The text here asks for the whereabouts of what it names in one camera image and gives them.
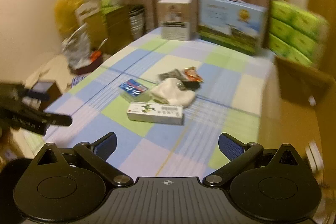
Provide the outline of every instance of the stacked green tissue packages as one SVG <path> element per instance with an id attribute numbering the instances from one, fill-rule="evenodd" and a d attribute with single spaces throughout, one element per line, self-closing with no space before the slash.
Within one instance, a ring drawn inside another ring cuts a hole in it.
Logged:
<path id="1" fill-rule="evenodd" d="M 272 1 L 269 49 L 305 66 L 317 66 L 328 36 L 329 24 L 321 17 L 285 1 Z"/>

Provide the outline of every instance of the table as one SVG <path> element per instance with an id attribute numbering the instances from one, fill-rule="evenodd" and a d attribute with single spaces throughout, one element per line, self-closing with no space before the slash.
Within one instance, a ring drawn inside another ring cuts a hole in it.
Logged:
<path id="1" fill-rule="evenodd" d="M 134 180 L 202 179 L 229 162 L 218 148 L 222 132 L 244 143 L 257 141 L 261 93 L 271 59 L 272 55 L 250 57 L 200 39 L 162 40 L 156 29 L 117 52 L 47 109 L 71 115 L 70 127 L 51 126 L 44 138 L 26 132 L 25 138 L 36 154 L 44 142 L 73 147 L 115 132 L 117 149 L 107 162 Z M 128 120 L 129 103 L 119 96 L 121 83 L 134 79 L 151 88 L 158 74 L 190 66 L 197 68 L 204 83 L 184 109 L 182 126 Z"/>

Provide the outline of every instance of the white box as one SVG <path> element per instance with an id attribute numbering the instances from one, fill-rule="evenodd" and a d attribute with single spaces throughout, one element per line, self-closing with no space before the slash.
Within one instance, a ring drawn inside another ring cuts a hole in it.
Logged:
<path id="1" fill-rule="evenodd" d="M 127 116 L 134 121 L 182 125 L 183 107 L 131 102 L 127 110 Z"/>
<path id="2" fill-rule="evenodd" d="M 190 40 L 192 1 L 193 0 L 160 0 L 158 2 L 162 39 Z"/>

